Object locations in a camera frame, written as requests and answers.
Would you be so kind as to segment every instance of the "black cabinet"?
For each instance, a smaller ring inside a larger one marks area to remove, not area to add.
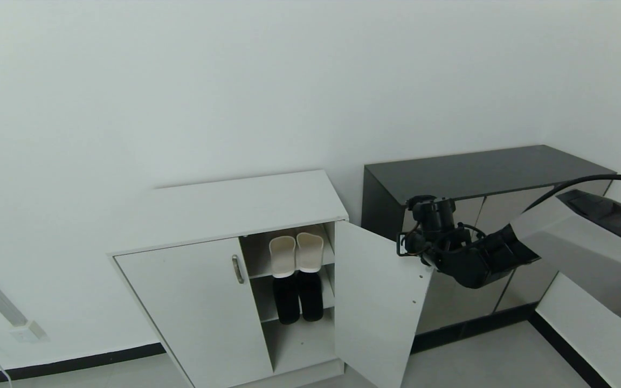
[[[395,240],[414,226],[405,203],[430,194],[455,199],[455,221],[497,231],[555,185],[614,171],[547,145],[369,164],[364,169],[361,226]],[[572,187],[603,195],[610,182]],[[538,302],[557,270],[544,260],[518,268],[481,289],[466,289],[435,273],[417,333],[468,322]]]

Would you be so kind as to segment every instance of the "black cable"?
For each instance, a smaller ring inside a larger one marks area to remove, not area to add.
[[[528,209],[532,209],[533,207],[537,206],[538,204],[545,201],[549,197],[554,196],[558,192],[566,189],[567,187],[574,186],[575,184],[579,184],[579,183],[591,182],[594,180],[621,180],[621,174],[589,175],[586,177],[580,177],[577,179],[572,179],[571,181],[564,182],[563,184],[560,184],[560,186],[557,186],[554,189],[550,190],[549,192],[546,192],[545,194],[540,196],[536,201],[533,201],[533,203],[530,206],[528,206],[527,209],[525,209],[525,211],[528,211]]]

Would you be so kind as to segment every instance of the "gray floor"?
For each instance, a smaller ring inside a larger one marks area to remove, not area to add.
[[[14,381],[14,388],[187,388],[166,355]],[[589,388],[528,322],[415,354],[402,388]],[[305,388],[373,388],[352,368]]]

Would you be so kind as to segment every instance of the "white shoe cabinet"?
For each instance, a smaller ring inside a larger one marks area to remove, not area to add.
[[[432,270],[350,224],[323,170],[156,189],[127,204],[111,263],[185,380],[289,387],[352,366],[401,385]],[[325,239],[325,316],[280,324],[269,240]]]

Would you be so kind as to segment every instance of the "black boot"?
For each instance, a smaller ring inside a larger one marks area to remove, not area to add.
[[[277,305],[279,323],[292,324],[299,320],[299,292],[295,277],[274,278],[272,281],[274,304]]]
[[[296,274],[296,288],[301,299],[303,319],[308,322],[321,320],[323,315],[322,282],[318,273],[299,271]]]

